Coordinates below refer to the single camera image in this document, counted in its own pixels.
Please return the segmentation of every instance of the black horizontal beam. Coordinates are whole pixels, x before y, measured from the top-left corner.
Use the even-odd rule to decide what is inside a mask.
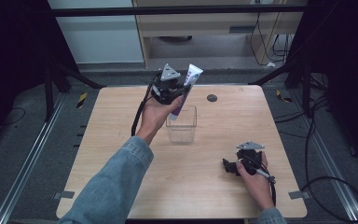
[[[303,12],[310,7],[300,5],[223,5],[223,6],[184,6],[184,7],[105,7],[105,8],[66,8],[29,11],[29,13],[49,14],[54,17],[89,16],[129,16],[164,14],[206,14],[206,13],[257,13],[257,12]]]

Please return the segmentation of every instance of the denim sleeve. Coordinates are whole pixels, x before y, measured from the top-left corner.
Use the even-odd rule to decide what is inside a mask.
[[[152,160],[149,145],[131,137],[83,188],[59,223],[125,223]]]
[[[261,224],[281,224],[286,223],[286,220],[282,216],[281,212],[273,207],[269,209],[264,209],[257,219],[257,223]]]

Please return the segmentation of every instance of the hand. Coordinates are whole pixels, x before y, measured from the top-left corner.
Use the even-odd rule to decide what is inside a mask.
[[[142,111],[141,127],[136,135],[143,138],[150,145],[157,131],[164,124],[165,119],[174,109],[179,107],[182,101],[183,96],[178,96],[170,105],[162,105],[151,97],[146,102],[144,111]]]
[[[261,158],[262,163],[267,167],[268,162],[264,151],[262,152]],[[259,173],[249,175],[248,172],[246,172],[245,167],[239,161],[237,161],[237,169],[260,211],[274,207],[271,192],[269,190],[269,181]]]

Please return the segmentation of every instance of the toothpaste tube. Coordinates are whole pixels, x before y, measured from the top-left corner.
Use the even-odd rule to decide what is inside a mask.
[[[193,87],[193,85],[196,83],[197,79],[199,79],[202,72],[203,72],[202,69],[198,68],[197,66],[195,66],[193,64],[190,64],[190,66],[188,67],[188,72],[187,72],[187,76],[186,76],[186,80],[185,80],[185,86],[191,85],[190,91],[191,91],[191,88]],[[182,110],[182,106],[185,104],[185,100],[186,100],[188,94],[190,93],[190,91],[188,91],[188,93],[184,94],[182,104],[178,108],[173,110],[173,112],[170,114],[170,119],[176,120],[178,118],[179,113]]]

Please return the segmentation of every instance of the clear container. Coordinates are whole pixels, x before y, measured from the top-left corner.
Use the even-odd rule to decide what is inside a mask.
[[[183,106],[177,119],[172,120],[167,117],[165,125],[171,142],[194,142],[197,127],[197,108],[194,105]]]

